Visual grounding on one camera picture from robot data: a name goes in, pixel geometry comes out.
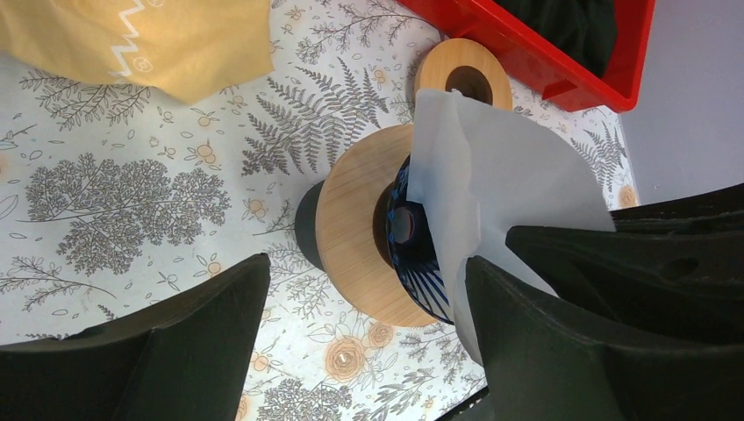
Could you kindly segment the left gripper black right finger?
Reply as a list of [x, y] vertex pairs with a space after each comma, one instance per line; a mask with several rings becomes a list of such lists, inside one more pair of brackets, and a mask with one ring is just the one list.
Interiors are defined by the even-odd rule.
[[742, 419], [742, 186], [612, 216], [615, 232], [510, 229], [551, 293], [468, 260], [474, 420]]

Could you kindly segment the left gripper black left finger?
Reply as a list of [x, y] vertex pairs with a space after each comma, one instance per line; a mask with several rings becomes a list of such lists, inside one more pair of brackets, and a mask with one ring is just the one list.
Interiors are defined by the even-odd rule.
[[269, 284], [258, 253], [65, 339], [2, 346], [2, 419], [234, 419]]

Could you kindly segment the wooden ring holder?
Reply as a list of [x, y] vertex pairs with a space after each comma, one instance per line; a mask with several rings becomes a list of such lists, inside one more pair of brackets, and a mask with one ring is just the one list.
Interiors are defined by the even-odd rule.
[[418, 65], [413, 91], [420, 89], [456, 90], [500, 110], [512, 110], [512, 87], [504, 67], [470, 39], [448, 39], [434, 46]]
[[355, 309], [388, 325], [434, 323], [414, 303], [390, 263], [385, 211], [409, 156], [413, 126], [395, 125], [355, 142], [333, 164], [318, 197], [315, 233], [323, 269]]

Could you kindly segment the white paper coffee filter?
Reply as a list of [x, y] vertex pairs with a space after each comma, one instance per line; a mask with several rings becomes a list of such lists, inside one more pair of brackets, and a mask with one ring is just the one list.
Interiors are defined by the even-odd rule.
[[424, 208], [448, 314], [475, 362], [482, 355], [465, 286], [470, 257], [549, 292], [507, 247], [513, 226], [615, 228], [602, 188], [573, 146], [529, 118], [456, 92], [416, 95], [407, 196]]

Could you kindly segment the dark glass carafe red rim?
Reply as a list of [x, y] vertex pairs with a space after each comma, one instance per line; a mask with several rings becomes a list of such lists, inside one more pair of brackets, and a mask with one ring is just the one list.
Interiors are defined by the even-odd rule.
[[324, 267], [318, 251], [316, 216], [323, 184], [324, 181], [315, 184], [304, 194], [297, 206], [294, 222], [294, 233], [298, 248], [305, 259], [321, 271], [324, 271]]

